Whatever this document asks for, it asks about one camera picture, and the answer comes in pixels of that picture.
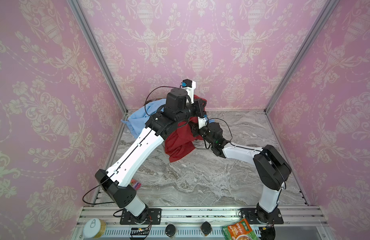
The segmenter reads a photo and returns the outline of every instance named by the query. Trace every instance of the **blue cloth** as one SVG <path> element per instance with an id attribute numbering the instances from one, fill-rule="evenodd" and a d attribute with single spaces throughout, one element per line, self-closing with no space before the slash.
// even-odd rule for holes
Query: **blue cloth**
<path id="1" fill-rule="evenodd" d="M 157 111 L 157 108 L 159 108 L 161 105 L 166 103 L 166 98 L 153 101 L 146 104 L 146 112 L 148 114 L 153 114 Z M 149 120 L 150 116 L 147 115 L 145 112 L 144 107 L 138 109 L 135 111 L 130 117 L 128 118 L 128 121 L 122 121 L 123 123 L 128 126 L 130 132 L 132 133 L 134 138 L 137 138 L 141 132 L 142 129 L 145 127 L 145 123 Z"/>

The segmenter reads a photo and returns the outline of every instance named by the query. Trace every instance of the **clothing pile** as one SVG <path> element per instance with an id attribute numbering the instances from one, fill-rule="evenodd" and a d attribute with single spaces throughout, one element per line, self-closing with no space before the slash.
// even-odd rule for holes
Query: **clothing pile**
<path id="1" fill-rule="evenodd" d="M 147 103 L 146 112 L 149 115 L 152 115 L 157 111 L 157 108 L 165 103 L 165 98 Z M 135 111 L 132 115 L 130 115 L 128 121 L 122 121 L 128 126 L 130 132 L 135 138 L 139 136 L 139 134 L 142 132 L 142 129 L 145 127 L 145 123 L 149 120 L 150 116 L 147 115 L 146 112 L 144 107 L 142 107 L 139 110 Z M 190 121 L 198 123 L 198 118 L 192 117 L 190 118 Z M 161 146 L 158 146 L 155 151 L 153 151 L 149 155 L 149 157 L 158 156 L 165 163 L 175 162 L 195 149 L 192 141 L 196 139 L 202 140 L 202 137 L 193 137 L 190 126 L 187 124 L 186 126 L 178 128 L 176 131 L 174 131 Z"/>

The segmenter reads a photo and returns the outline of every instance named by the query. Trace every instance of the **black mounting plate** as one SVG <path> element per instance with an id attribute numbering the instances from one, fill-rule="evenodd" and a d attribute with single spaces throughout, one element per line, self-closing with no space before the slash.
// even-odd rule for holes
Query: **black mounting plate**
<path id="1" fill-rule="evenodd" d="M 240 215 L 245 215 L 245 218 L 249 224 L 264 224 L 257 219 L 256 216 L 257 214 L 255 213 L 255 211 L 256 208 L 243 208 L 240 209 Z M 283 224 L 282 215 L 278 208 L 276 208 L 275 211 L 270 213 L 270 216 L 273 217 L 274 224 Z"/>
<path id="2" fill-rule="evenodd" d="M 159 225 L 161 223 L 161 211 L 162 209 L 148 209 L 148 216 L 152 217 L 152 225 Z M 150 219 L 146 220 L 145 222 L 141 224 L 149 224 Z M 121 225 L 135 225 L 135 219 L 134 216 L 124 209 L 121 214 Z"/>

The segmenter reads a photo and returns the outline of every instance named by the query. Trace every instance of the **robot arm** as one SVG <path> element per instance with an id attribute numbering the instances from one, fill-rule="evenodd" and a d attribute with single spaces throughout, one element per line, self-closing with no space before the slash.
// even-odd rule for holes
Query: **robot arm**
<path id="1" fill-rule="evenodd" d="M 171 89 L 166 104 L 150 116 L 145 128 L 124 155 L 107 170 L 97 171 L 97 181 L 119 208 L 127 209 L 134 216 L 136 223 L 142 223 L 147 217 L 148 207 L 129 185 L 133 175 L 149 154 L 179 127 L 179 123 L 188 122 L 191 117 L 198 117 L 198 123 L 189 122 L 192 133 L 194 136 L 201 135 L 211 144 L 216 156 L 234 158 L 256 166 L 264 183 L 262 196 L 257 204 L 258 219 L 264 223 L 269 222 L 271 213 L 278 206 L 279 194 L 285 186 L 284 181 L 291 173 L 290 166 L 271 145 L 251 148 L 227 141 L 222 136 L 219 123 L 207 124 L 206 102 L 193 98 L 195 82 L 186 79 L 181 87 Z"/>
<path id="2" fill-rule="evenodd" d="M 211 150 L 216 156 L 255 165 L 264 184 L 261 199 L 257 204 L 257 216 L 261 222 L 267 223 L 278 206 L 279 194 L 285 188 L 285 181 L 292 172 L 289 164 L 272 145 L 264 148 L 248 147 L 227 141 L 222 136 L 222 129 L 217 122 L 212 122 L 201 129 L 197 129 L 192 123 L 189 124 L 193 135 L 201 135 L 211 145 Z"/>

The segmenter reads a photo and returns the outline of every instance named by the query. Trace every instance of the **red cloth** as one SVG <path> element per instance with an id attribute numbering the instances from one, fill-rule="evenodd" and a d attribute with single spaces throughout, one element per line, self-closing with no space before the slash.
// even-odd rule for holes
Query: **red cloth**
<path id="1" fill-rule="evenodd" d="M 192 117 L 190 118 L 190 121 L 198 123 L 198 118 Z M 170 156 L 169 161 L 175 162 L 177 160 L 180 160 L 191 151 L 193 151 L 195 147 L 192 141 L 196 139 L 202 140 L 202 137 L 193 137 L 190 126 L 188 124 L 184 127 L 178 128 L 176 131 L 170 134 L 170 136 L 165 140 L 165 153 Z"/>

